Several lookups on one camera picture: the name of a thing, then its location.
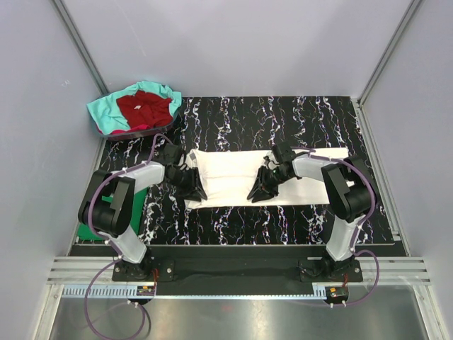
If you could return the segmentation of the white printed t-shirt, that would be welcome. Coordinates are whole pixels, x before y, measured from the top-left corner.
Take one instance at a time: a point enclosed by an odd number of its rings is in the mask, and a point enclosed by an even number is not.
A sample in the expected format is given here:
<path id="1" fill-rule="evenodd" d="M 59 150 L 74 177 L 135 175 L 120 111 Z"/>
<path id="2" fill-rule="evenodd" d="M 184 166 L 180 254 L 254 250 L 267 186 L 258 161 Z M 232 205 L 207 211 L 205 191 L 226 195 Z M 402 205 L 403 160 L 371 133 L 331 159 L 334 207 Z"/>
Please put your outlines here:
<path id="1" fill-rule="evenodd" d="M 324 184 L 312 178 L 292 178 L 278 186 L 279 194 L 270 200 L 257 203 L 247 199 L 256 181 L 258 169 L 265 158 L 274 159 L 271 150 L 242 152 L 203 152 L 193 149 L 187 164 L 198 168 L 207 199 L 200 202 L 186 200 L 188 209 L 276 206 L 323 205 L 328 203 Z"/>

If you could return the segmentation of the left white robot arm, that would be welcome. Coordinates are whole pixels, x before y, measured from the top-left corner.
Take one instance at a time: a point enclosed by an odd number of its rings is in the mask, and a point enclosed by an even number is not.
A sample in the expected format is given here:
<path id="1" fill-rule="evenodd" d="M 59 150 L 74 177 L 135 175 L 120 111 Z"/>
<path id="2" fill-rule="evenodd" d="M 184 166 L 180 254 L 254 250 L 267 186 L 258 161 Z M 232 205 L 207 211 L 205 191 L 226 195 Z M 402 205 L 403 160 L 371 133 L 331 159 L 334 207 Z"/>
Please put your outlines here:
<path id="1" fill-rule="evenodd" d="M 118 254 L 127 274 L 146 280 L 154 271 L 151 251 L 132 229 L 134 196 L 151 186 L 168 183 L 184 200 L 207 200 L 199 170 L 188 166 L 186 151 L 174 144 L 164 147 L 156 161 L 146 160 L 120 171 L 93 173 L 81 202 L 78 219 Z"/>

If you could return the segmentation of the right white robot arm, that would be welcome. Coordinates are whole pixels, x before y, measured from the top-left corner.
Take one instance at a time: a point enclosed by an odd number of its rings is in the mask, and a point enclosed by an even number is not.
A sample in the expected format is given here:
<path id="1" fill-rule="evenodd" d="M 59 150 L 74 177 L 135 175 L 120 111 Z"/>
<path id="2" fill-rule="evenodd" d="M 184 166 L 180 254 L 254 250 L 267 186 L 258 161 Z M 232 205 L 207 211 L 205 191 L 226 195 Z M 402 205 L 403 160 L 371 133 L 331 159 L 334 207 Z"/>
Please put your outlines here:
<path id="1" fill-rule="evenodd" d="M 308 148 L 296 152 L 290 143 L 281 142 L 264 157 L 247 199 L 253 203 L 270 200 L 278 196 L 280 185 L 303 178 L 324 184 L 335 220 L 322 257 L 311 266 L 299 265 L 299 270 L 305 278 L 336 281 L 364 253 L 355 249 L 357 237 L 380 196 L 362 158 L 329 158 Z"/>

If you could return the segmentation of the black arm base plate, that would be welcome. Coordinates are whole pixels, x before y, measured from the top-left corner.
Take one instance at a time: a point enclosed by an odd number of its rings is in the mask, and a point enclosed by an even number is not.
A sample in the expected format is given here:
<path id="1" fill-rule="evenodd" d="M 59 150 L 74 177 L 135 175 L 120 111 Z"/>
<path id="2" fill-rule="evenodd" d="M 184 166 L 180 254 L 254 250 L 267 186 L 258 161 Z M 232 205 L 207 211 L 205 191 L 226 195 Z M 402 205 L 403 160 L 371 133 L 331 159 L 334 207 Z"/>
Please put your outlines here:
<path id="1" fill-rule="evenodd" d="M 239 299 L 308 295 L 322 283 L 360 283 L 359 262 L 335 264 L 324 246 L 151 246 L 139 265 L 121 261 L 99 283 L 156 281 L 160 297 Z"/>

